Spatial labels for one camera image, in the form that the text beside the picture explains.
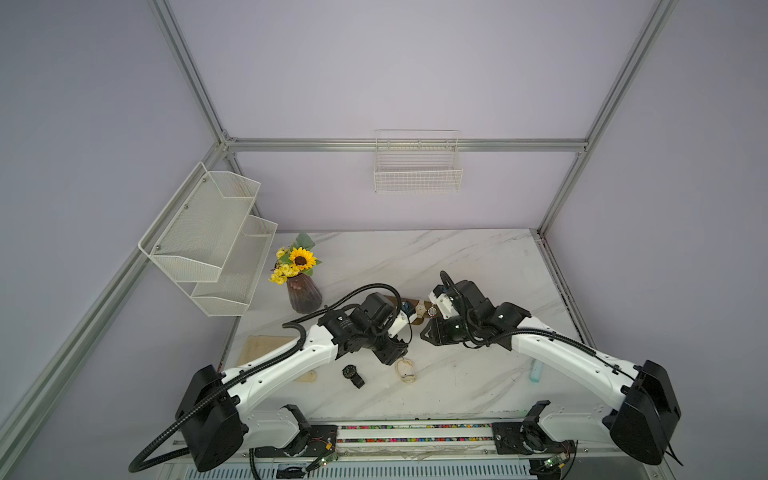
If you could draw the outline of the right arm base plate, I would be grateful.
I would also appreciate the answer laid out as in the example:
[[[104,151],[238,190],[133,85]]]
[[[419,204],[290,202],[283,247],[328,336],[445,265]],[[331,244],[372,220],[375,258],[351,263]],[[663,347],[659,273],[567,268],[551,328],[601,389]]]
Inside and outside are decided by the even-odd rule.
[[[530,426],[523,422],[494,422],[491,424],[491,429],[496,451],[500,455],[544,453],[570,455],[576,450],[574,441],[552,440],[538,425]]]

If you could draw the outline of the cream strap wrist watch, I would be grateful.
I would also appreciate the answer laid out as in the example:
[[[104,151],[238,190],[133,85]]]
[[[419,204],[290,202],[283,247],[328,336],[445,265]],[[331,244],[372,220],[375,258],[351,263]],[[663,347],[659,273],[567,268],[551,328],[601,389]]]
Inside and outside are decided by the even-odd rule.
[[[418,302],[415,307],[415,312],[416,312],[417,319],[420,321],[423,321],[427,314],[426,303],[424,301]]]

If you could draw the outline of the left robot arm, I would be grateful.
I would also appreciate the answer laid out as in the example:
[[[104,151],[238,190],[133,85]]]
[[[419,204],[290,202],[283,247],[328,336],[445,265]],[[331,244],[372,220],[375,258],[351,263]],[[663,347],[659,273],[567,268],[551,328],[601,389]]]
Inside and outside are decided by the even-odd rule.
[[[219,372],[198,370],[173,423],[129,463],[138,473],[189,456],[200,472],[213,470],[244,448],[290,447],[302,451],[311,429],[300,409],[287,404],[260,418],[258,406],[305,373],[361,349],[391,365],[408,351],[399,338],[410,317],[398,290],[363,285],[340,300],[284,323],[298,335],[255,361]]]

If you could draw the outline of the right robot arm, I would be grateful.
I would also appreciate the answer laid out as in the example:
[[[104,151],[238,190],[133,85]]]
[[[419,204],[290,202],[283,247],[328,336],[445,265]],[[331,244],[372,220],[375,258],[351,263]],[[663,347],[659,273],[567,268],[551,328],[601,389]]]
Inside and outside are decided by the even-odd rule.
[[[528,449],[546,441],[584,440],[611,443],[646,465],[659,465],[673,455],[671,439],[682,410],[662,365],[613,357],[557,332],[514,303],[494,305],[470,280],[456,282],[447,272],[441,272],[440,280],[429,295],[440,316],[427,323],[424,341],[470,349],[498,345],[553,368],[607,407],[607,414],[598,417],[537,402],[521,430]]]

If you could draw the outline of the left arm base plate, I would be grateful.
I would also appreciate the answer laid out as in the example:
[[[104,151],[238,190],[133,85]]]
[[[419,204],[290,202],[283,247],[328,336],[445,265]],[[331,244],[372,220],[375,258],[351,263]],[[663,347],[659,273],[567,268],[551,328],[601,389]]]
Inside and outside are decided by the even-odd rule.
[[[266,458],[316,458],[321,453],[334,450],[339,427],[337,425],[313,425],[301,431],[296,439],[284,448],[260,447],[255,449],[255,457]]]

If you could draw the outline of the wooden watch stand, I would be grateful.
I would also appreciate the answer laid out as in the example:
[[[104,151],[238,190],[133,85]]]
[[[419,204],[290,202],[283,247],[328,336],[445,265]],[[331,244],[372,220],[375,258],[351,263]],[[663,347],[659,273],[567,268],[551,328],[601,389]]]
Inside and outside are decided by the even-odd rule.
[[[415,307],[417,303],[420,301],[424,301],[427,306],[427,314],[423,321],[420,321],[417,319],[416,312],[415,312]],[[411,326],[418,326],[418,325],[425,324],[426,322],[430,321],[432,318],[442,319],[437,309],[434,308],[433,305],[428,300],[404,298],[401,300],[400,310],[403,310],[408,313],[408,315],[410,316]],[[384,325],[387,326],[388,320],[393,318],[394,316],[396,316],[394,313],[388,314]]]

